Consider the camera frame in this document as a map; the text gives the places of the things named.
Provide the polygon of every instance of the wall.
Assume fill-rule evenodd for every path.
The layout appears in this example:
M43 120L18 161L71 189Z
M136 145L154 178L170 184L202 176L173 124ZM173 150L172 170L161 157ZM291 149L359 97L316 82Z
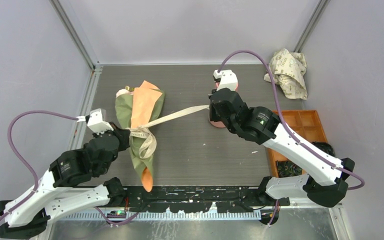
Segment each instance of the wall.
M101 64L220 63L293 50L318 0L61 0ZM241 54L232 63L258 63Z
M366 180L344 199L355 239L384 239L384 1L330 1L303 52L305 106Z
M77 116L90 74L49 1L0 1L0 200L33 185L8 145L10 121L29 110ZM14 143L42 175L67 150L73 126L66 119L29 115L16 123Z

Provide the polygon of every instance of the cream ribbon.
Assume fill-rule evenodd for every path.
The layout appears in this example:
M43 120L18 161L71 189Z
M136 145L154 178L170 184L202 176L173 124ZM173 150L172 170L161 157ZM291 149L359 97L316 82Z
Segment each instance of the cream ribbon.
M139 158L147 159L151 157L152 154L155 152L155 149L157 148L157 139L149 130L150 127L173 120L173 119L177 119L189 114L193 114L204 109L210 109L210 106L209 105L191 106L183 110L169 114L167 116L158 118L154 121L148 122L145 125L141 125L136 128L127 128L128 130L130 130L131 137L145 139L145 141L142 143L142 146L140 146L139 148Z

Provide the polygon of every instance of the crumpled paper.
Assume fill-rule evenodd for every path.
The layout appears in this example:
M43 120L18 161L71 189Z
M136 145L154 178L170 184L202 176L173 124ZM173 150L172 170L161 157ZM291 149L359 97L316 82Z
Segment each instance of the crumpled paper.
M165 93L150 82L143 81L140 87L126 87L117 92L115 112L122 129L137 128L158 119L164 104ZM145 139L130 135L129 153L134 170L140 177L143 188L150 192L154 185L154 154L144 157L140 148Z
M303 53L289 52L285 48L274 53L268 64L273 73L274 81L280 86L288 99L307 99L307 88L304 74L307 71L307 62ZM264 80L270 82L266 73Z

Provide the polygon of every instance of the wooden tray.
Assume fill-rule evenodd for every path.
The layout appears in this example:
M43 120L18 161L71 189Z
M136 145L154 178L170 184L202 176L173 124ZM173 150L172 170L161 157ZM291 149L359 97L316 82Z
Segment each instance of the wooden tray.
M310 143L328 142L316 110L285 110L282 111L282 114L289 127ZM268 149L268 161L270 162L272 176L279 177L276 161L283 162L286 160L288 159L282 154Z

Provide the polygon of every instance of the wood grain surface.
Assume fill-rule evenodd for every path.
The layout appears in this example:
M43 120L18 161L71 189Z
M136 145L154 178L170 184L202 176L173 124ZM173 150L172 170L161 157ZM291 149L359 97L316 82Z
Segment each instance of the wood grain surface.
M118 124L115 111L116 92L125 86L137 87L147 80L166 92L161 116L187 107L209 103L214 88L213 72L218 65L138 65L104 66L92 109L107 112L107 121ZM238 77L238 92L249 107L264 106L275 110L270 83L261 65L228 65ZM301 109L300 100L285 98L277 88L283 110ZM209 123L208 111L152 127L157 149L154 154L154 185L258 185L270 175L267 151L263 146L245 141L225 128ZM83 140L92 139L88 129ZM108 173L93 178L87 185L99 185L118 177L125 186L141 185L128 151L120 152Z

